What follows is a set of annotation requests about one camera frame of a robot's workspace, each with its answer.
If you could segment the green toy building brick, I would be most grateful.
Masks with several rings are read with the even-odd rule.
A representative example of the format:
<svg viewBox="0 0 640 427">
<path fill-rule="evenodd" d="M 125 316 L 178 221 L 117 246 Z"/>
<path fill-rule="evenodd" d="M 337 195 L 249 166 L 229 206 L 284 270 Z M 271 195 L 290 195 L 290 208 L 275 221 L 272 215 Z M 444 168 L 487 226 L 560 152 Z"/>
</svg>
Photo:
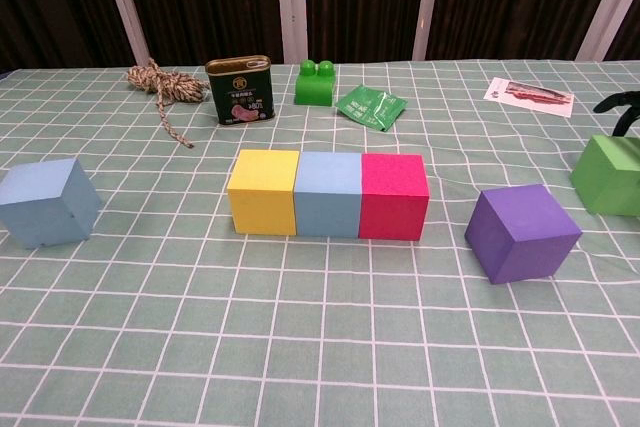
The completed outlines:
<svg viewBox="0 0 640 427">
<path fill-rule="evenodd" d="M 316 63 L 310 59 L 303 60 L 299 65 L 294 103 L 331 107 L 335 81 L 336 71 L 331 61 Z"/>
</svg>

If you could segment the green foam cube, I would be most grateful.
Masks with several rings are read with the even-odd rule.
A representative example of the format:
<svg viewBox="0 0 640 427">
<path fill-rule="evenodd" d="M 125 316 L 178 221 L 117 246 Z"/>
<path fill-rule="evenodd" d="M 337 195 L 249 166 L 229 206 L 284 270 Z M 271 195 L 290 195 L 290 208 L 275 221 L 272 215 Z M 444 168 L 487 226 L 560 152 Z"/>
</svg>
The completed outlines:
<svg viewBox="0 0 640 427">
<path fill-rule="evenodd" d="M 640 138 L 592 136 L 570 180 L 588 212 L 640 217 Z"/>
</svg>

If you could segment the dark green luncheon meat can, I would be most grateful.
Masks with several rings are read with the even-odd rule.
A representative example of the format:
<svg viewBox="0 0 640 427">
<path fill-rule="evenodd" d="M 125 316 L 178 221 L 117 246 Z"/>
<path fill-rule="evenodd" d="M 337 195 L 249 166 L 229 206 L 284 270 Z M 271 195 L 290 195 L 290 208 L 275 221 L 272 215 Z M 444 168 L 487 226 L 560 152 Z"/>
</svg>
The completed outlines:
<svg viewBox="0 0 640 427">
<path fill-rule="evenodd" d="M 265 55 L 217 59 L 205 65 L 221 125 L 274 117 L 270 67 Z"/>
</svg>

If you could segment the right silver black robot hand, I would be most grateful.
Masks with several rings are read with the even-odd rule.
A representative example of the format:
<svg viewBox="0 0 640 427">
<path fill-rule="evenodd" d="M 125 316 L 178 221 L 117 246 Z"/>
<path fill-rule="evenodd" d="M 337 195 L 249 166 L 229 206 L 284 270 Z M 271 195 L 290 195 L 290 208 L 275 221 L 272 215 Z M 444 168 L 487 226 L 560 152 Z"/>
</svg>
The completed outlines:
<svg viewBox="0 0 640 427">
<path fill-rule="evenodd" d="M 593 111 L 595 113 L 604 113 L 618 106 L 627 106 L 628 109 L 616 123 L 612 136 L 624 137 L 631 125 L 640 119 L 640 91 L 625 91 L 612 94 L 599 102 Z"/>
</svg>

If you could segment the green checked tablecloth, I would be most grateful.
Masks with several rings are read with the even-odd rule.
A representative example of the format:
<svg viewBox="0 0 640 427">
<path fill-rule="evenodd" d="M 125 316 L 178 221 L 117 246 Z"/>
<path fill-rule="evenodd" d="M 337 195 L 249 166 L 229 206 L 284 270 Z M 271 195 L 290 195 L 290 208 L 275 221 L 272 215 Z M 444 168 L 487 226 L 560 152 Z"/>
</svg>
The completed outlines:
<svg viewBox="0 0 640 427">
<path fill-rule="evenodd" d="M 293 102 L 233 127 L 176 104 L 184 148 L 122 68 L 0 80 L 0 177 L 74 157 L 103 199 L 91 238 L 24 249 L 0 225 L 0 427 L 640 427 L 640 219 L 588 213 L 569 176 L 640 90 L 640 61 L 346 64 L 336 89 L 407 101 L 391 130 Z M 574 95 L 570 118 L 484 95 Z M 414 243 L 243 236 L 242 149 L 421 155 Z M 480 192 L 542 184 L 582 230 L 552 276 L 493 284 L 465 239 Z"/>
</svg>

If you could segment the magenta foam cube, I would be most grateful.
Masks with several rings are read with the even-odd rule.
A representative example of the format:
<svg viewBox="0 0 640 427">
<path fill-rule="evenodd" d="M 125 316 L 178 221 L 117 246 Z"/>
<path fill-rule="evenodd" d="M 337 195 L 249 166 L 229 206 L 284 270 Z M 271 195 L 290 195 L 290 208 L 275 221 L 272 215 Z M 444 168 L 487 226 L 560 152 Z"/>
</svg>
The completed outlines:
<svg viewBox="0 0 640 427">
<path fill-rule="evenodd" d="M 359 237 L 417 241 L 430 198 L 423 158 L 363 153 Z"/>
</svg>

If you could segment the purple foam cube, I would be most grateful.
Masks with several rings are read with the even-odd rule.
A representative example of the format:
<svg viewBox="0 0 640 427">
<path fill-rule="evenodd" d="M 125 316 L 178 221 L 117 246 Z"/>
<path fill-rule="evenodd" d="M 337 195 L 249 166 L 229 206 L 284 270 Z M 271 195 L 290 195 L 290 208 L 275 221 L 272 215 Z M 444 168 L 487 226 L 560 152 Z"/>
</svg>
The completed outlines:
<svg viewBox="0 0 640 427">
<path fill-rule="evenodd" d="M 581 235 L 542 184 L 481 191 L 465 231 L 493 284 L 554 275 Z"/>
</svg>

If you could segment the white metal frame post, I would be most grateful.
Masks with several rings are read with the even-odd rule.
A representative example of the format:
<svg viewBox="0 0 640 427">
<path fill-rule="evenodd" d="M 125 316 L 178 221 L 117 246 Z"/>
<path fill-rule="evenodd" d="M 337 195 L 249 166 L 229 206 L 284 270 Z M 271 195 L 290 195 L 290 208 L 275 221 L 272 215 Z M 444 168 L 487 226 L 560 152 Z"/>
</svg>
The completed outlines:
<svg viewBox="0 0 640 427">
<path fill-rule="evenodd" d="M 633 0 L 601 0 L 576 55 L 576 61 L 604 60 Z"/>
<path fill-rule="evenodd" d="M 426 56 L 435 0 L 420 0 L 413 43 L 412 60 L 423 61 Z"/>
<path fill-rule="evenodd" d="M 279 0 L 284 62 L 309 58 L 306 0 Z"/>
<path fill-rule="evenodd" d="M 134 0 L 115 0 L 137 65 L 146 65 L 150 58 L 146 38 Z"/>
</svg>

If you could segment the green foil sachet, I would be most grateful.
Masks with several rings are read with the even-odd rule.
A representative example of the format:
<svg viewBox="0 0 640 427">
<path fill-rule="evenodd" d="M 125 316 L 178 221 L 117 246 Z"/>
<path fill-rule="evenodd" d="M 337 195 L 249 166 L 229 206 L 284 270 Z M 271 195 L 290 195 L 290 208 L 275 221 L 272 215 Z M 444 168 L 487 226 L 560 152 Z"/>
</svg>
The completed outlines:
<svg viewBox="0 0 640 427">
<path fill-rule="evenodd" d="M 377 131 L 388 131 L 407 101 L 391 93 L 359 85 L 338 100 L 337 109 L 349 119 Z"/>
</svg>

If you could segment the yellow foam cube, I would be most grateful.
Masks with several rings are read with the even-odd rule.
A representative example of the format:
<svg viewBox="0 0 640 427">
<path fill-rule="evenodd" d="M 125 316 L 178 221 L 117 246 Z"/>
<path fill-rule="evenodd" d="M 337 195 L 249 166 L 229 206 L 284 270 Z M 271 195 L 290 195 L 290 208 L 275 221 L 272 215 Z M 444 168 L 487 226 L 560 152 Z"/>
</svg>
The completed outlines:
<svg viewBox="0 0 640 427">
<path fill-rule="evenodd" d="M 227 187 L 239 234 L 295 235 L 294 185 L 300 153 L 242 149 Z"/>
</svg>

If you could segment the light blue foam cube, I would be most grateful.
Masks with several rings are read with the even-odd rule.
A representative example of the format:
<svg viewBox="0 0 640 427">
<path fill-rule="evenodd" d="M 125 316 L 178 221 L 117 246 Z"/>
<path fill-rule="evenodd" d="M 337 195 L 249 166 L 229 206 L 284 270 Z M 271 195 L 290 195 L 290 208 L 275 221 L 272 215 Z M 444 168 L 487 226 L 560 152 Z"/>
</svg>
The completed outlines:
<svg viewBox="0 0 640 427">
<path fill-rule="evenodd" d="M 88 239 L 101 207 L 76 158 L 15 165 L 0 180 L 0 222 L 28 249 Z"/>
<path fill-rule="evenodd" d="M 361 202 L 360 153 L 300 153 L 294 186 L 298 236 L 358 238 Z"/>
</svg>

